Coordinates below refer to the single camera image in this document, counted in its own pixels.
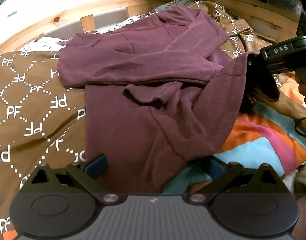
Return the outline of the brown PF-print blanket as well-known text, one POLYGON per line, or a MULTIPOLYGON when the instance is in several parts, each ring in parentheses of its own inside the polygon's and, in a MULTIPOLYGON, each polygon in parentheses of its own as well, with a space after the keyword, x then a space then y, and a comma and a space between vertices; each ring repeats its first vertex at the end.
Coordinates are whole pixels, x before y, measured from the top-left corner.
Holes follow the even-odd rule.
POLYGON ((174 0, 107 33, 80 33, 60 51, 0 55, 0 239, 9 207, 42 163, 63 168, 101 154, 99 182, 118 193, 196 192, 204 157, 269 163, 306 189, 306 115, 282 75, 246 78, 271 39, 217 1, 174 0), (245 82, 255 89, 239 110, 245 82))

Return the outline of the colourful striped blanket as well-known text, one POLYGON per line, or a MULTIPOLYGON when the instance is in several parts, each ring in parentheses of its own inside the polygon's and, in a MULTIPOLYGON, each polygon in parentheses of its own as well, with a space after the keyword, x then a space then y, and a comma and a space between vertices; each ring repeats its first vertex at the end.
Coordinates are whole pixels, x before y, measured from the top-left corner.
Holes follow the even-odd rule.
MULTIPOLYGON (((19 76, 0 86, 0 239, 14 232, 9 206, 40 163, 63 168, 85 160, 85 92, 54 76, 19 76)), ((306 139, 275 106, 258 104, 241 116, 218 152, 247 167, 271 164, 280 175, 306 159, 306 139)))

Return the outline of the wooden bed frame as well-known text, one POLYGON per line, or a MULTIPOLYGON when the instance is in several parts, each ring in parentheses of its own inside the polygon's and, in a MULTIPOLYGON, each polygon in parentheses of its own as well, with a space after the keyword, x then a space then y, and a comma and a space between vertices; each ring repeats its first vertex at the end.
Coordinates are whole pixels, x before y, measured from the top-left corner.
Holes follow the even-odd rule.
MULTIPOLYGON (((96 26, 93 15, 100 11, 126 8, 127 16, 135 16, 149 12, 155 4, 171 0, 99 0, 57 12, 9 37, 0 44, 0 54, 17 50, 35 38, 73 20, 80 20, 84 31, 93 31, 96 26)), ((262 3, 258 0, 211 0, 219 2, 232 13, 242 17, 249 25, 256 20, 268 23, 270 29, 280 28, 275 37, 284 41, 296 34, 299 16, 293 12, 262 3)))

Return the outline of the maroon long-sleeve top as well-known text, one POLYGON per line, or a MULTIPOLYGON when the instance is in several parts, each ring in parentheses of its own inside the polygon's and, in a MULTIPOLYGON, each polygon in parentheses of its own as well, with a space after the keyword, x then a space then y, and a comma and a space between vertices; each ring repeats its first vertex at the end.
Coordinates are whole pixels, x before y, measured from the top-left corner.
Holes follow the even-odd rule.
POLYGON ((86 159, 116 193, 160 193, 191 160, 229 136, 247 54, 220 50, 225 31, 204 11, 171 7, 104 34, 77 34, 59 53, 62 85, 84 87, 86 159))

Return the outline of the white floral bed sheet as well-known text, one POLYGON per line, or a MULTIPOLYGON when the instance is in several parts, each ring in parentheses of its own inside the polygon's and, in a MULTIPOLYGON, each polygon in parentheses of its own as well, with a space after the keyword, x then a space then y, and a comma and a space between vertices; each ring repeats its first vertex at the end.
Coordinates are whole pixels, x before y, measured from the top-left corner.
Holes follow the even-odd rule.
MULTIPOLYGON (((120 23, 113 24, 109 27, 104 27, 103 30, 94 31, 90 33, 107 33, 109 31, 115 31, 121 27, 126 25, 132 24, 142 18, 150 17, 153 14, 158 12, 164 11, 172 6, 186 6, 188 7, 190 4, 194 3, 197 0, 172 0, 166 4, 162 4, 150 11, 147 11, 145 14, 134 15, 126 18, 124 21, 120 23)), ((59 38, 59 37, 39 37, 35 38, 25 46, 22 46, 17 51, 24 51, 24 52, 34 52, 34 51, 47 51, 47 52, 56 52, 59 51, 61 48, 66 46, 67 41, 69 38, 59 38)))

